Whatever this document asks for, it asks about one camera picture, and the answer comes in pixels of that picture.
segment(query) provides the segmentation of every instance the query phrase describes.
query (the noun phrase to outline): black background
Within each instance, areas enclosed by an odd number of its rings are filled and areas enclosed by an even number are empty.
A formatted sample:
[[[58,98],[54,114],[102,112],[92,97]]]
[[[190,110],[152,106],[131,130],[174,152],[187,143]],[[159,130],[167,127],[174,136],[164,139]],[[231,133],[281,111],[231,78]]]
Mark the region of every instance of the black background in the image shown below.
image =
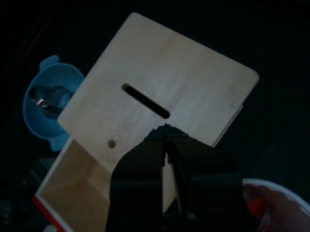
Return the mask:
[[[309,1],[3,0],[1,200],[30,205],[19,206],[12,231],[42,231],[48,224],[28,202],[32,193],[20,190],[35,161],[59,154],[30,133],[22,117],[39,62],[56,54],[87,75],[132,12],[258,72],[259,82],[217,148],[245,178],[271,180],[310,202]]]

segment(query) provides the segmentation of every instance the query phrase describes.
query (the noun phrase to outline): wooden box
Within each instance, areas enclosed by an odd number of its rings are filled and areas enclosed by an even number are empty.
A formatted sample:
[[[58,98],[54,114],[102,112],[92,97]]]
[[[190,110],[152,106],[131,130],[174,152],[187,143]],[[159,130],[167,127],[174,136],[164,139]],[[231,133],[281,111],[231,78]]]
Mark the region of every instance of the wooden box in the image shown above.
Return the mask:
[[[164,123],[214,146],[257,82],[251,68],[128,16],[58,119],[71,139],[34,201],[59,231],[104,231],[123,155]],[[175,198],[170,165],[162,184],[164,211]]]

